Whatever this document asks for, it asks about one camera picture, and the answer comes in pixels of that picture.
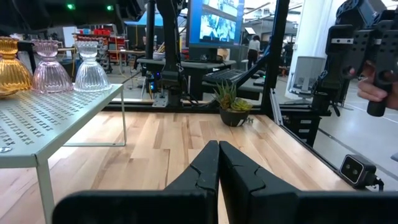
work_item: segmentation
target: pink glass vase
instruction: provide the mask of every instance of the pink glass vase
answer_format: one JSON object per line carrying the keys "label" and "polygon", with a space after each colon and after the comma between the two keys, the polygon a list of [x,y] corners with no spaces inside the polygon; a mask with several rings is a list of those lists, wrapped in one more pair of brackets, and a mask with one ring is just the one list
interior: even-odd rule
{"label": "pink glass vase", "polygon": [[64,67],[57,62],[58,42],[33,40],[36,52],[42,57],[33,75],[32,89],[40,93],[73,90],[73,84]]}

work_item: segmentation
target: amber glass vase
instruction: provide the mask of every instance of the amber glass vase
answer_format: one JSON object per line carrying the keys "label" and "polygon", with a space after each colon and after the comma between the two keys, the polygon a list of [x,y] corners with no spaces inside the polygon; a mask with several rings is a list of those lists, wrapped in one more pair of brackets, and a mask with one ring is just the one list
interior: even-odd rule
{"label": "amber glass vase", "polygon": [[32,86],[32,74],[16,59],[18,40],[0,37],[0,90],[28,90]]}

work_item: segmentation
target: computer screen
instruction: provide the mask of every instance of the computer screen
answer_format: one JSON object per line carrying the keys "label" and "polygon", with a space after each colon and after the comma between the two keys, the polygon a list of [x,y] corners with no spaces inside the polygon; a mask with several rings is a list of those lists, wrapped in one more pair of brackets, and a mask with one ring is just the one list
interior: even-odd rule
{"label": "computer screen", "polygon": [[191,0],[190,46],[238,47],[244,0]]}

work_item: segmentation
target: potted plant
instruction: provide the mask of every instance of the potted plant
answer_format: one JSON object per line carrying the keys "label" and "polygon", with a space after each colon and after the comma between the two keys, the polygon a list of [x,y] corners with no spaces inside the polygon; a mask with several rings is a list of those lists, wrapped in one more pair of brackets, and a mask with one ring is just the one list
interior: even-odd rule
{"label": "potted plant", "polygon": [[224,124],[238,127],[246,122],[252,104],[246,100],[236,97],[236,85],[217,85],[215,98],[220,104],[220,116]]}

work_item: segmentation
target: human hand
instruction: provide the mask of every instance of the human hand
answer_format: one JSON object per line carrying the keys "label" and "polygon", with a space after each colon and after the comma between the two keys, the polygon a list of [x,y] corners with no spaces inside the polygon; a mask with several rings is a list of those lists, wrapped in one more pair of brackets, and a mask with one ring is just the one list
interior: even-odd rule
{"label": "human hand", "polygon": [[358,96],[365,100],[380,102],[387,97],[386,106],[398,110],[398,83],[392,84],[392,91],[388,94],[386,91],[373,85],[376,69],[373,63],[366,62],[362,75],[365,76],[358,84]]}

